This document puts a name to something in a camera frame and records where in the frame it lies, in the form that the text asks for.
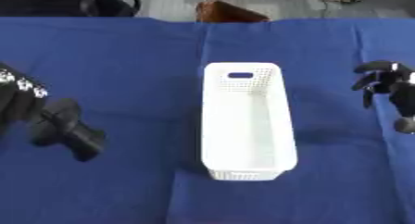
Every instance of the floor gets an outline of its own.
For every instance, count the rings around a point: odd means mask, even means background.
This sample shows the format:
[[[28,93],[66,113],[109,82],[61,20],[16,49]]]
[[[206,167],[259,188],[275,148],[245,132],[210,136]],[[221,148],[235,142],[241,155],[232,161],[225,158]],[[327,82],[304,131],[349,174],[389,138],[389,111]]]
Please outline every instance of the floor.
[[[142,1],[143,8],[140,16],[168,21],[193,21],[195,19],[195,5],[201,0]],[[352,5],[329,3],[327,6],[321,0],[224,1],[256,10],[272,19],[415,17],[415,1],[412,0],[364,0]]]

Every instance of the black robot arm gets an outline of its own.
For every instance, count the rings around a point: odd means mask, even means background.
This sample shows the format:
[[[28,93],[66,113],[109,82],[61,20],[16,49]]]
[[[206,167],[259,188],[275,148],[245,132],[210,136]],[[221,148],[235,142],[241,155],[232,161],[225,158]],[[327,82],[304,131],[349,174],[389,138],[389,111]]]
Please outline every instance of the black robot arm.
[[[46,104],[48,92],[38,81],[0,63],[0,129],[26,121],[37,146],[64,144],[79,161],[102,151],[106,135],[81,122],[81,108],[71,99]]]
[[[391,61],[373,61],[355,68],[365,73],[353,90],[363,90],[363,105],[371,106],[373,95],[389,93],[402,118],[395,122],[396,131],[415,133],[415,71],[403,64]]]

